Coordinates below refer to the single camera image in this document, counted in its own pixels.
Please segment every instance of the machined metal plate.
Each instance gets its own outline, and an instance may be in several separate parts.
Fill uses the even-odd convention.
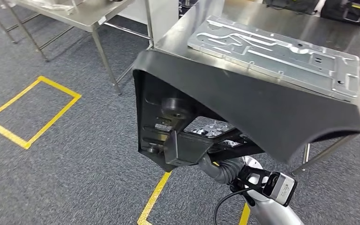
[[[303,88],[352,101],[360,82],[358,56],[210,16],[188,46]]]

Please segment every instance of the black cable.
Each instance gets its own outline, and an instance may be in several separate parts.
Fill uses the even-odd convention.
[[[250,190],[252,190],[252,188],[249,187],[249,188],[243,189],[243,190],[241,190],[241,191],[236,191],[236,192],[234,192],[234,193],[231,193],[231,194],[227,195],[226,197],[222,198],[222,199],[217,203],[216,208],[215,208],[215,212],[213,213],[213,223],[214,223],[214,225],[217,225],[217,212],[218,212],[218,208],[220,207],[221,204],[223,204],[223,202],[224,202],[225,200],[231,198],[231,197],[234,196],[234,195],[240,194],[240,193],[245,192],[245,191],[250,191]]]

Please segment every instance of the stainless steel table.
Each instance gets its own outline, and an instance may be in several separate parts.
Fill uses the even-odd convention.
[[[310,92],[304,88],[279,82],[275,78],[251,70],[245,70],[242,66],[189,48],[187,46],[188,38],[210,15],[221,16],[235,22],[255,26],[262,30],[300,39],[315,45],[332,48],[360,57],[360,27],[310,15],[299,15],[285,9],[275,10],[247,0],[199,0],[198,3],[158,41],[155,49],[206,65],[231,70],[239,74],[253,76],[268,82]],[[353,104],[358,105],[360,109],[360,91],[357,100],[353,102]],[[355,136],[347,136],[341,138],[310,161],[308,160],[309,144],[306,145],[303,165],[293,171],[293,174],[298,174],[305,168],[325,159],[337,149],[338,146],[354,137]]]
[[[77,27],[84,31],[90,32],[93,36],[93,39],[96,43],[98,52],[100,53],[101,59],[103,61],[103,64],[105,68],[107,69],[108,75],[111,79],[111,82],[113,83],[115,90],[120,94],[120,89],[118,87],[117,80],[114,77],[114,74],[111,70],[111,67],[108,64],[107,57],[104,53],[103,47],[100,43],[100,38],[98,36],[97,29],[102,25],[109,25],[111,27],[115,27],[117,29],[123,30],[125,32],[129,32],[135,35],[138,35],[140,37],[146,38],[150,41],[150,47],[153,45],[153,39],[152,39],[152,30],[151,30],[151,18],[150,18],[150,5],[149,0],[145,0],[146,4],[146,10],[147,10],[147,28],[150,36],[146,36],[144,34],[120,27],[115,24],[110,24],[107,21],[112,19],[114,16],[116,16],[119,12],[121,12],[124,8],[126,8],[128,5],[134,2],[134,0],[122,0],[119,2],[115,1],[108,1],[108,0],[87,0],[81,4],[79,4],[77,7],[75,7],[71,13],[68,13],[65,10],[49,10],[46,8],[43,8],[39,5],[36,5],[34,3],[30,3],[26,0],[16,0],[17,5],[27,8],[29,10],[32,10],[34,12],[37,12],[37,15],[45,15],[50,18],[53,18],[55,20],[61,21],[63,23],[66,23],[70,25],[68,29],[61,32],[48,42],[44,43],[43,45],[38,45],[36,41],[32,38],[32,35],[27,31],[27,29],[23,26],[24,21],[20,21],[17,14],[14,12],[14,10],[9,7],[8,3],[5,0],[1,0],[2,3],[10,10],[13,17],[17,21],[17,26],[20,27],[25,35],[32,41],[34,46],[36,47],[37,51],[41,53],[43,59],[45,61],[48,61],[45,54],[43,53],[42,49],[44,49],[46,46],[51,44],[53,41],[70,31],[72,28]],[[129,71],[129,69],[126,69],[126,71],[119,77],[118,81],[120,81],[125,74]]]

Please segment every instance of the yellow floor tape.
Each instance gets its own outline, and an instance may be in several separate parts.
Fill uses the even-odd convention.
[[[137,220],[138,225],[152,225],[150,222],[147,221],[147,217],[150,214],[152,207],[154,206],[155,202],[157,201],[159,195],[161,194],[162,189],[164,189],[165,184],[166,184],[167,180],[169,179],[169,176],[171,173],[172,172],[166,172],[163,175],[163,177],[161,178],[161,180],[159,181],[159,183],[157,184],[157,186],[155,187],[155,190],[152,192],[150,199],[148,200],[139,219]],[[248,223],[249,214],[250,214],[250,209],[249,209],[248,205],[245,204],[243,211],[242,211],[239,225],[246,225]]]
[[[28,141],[20,138],[19,136],[13,134],[6,128],[2,127],[0,125],[0,134],[8,138],[9,140],[13,141],[14,143],[20,145],[21,147],[28,149],[32,143],[34,143],[56,120],[60,118],[76,101],[78,101],[79,98],[81,98],[82,95],[62,86],[61,84],[58,84],[52,80],[47,79],[44,76],[38,77],[36,81],[34,81],[30,86],[25,88],[22,92],[20,92],[18,95],[16,95],[14,98],[9,100],[7,103],[5,103],[3,106],[0,107],[0,112],[2,112],[4,109],[6,109],[9,105],[13,104],[16,100],[18,100],[21,96],[23,96],[25,93],[27,93],[31,88],[35,87],[40,82],[47,83],[64,93],[74,97],[63,109],[59,111],[58,114],[56,114],[53,119],[51,119],[48,123],[46,123],[42,129],[40,129],[31,139]]]

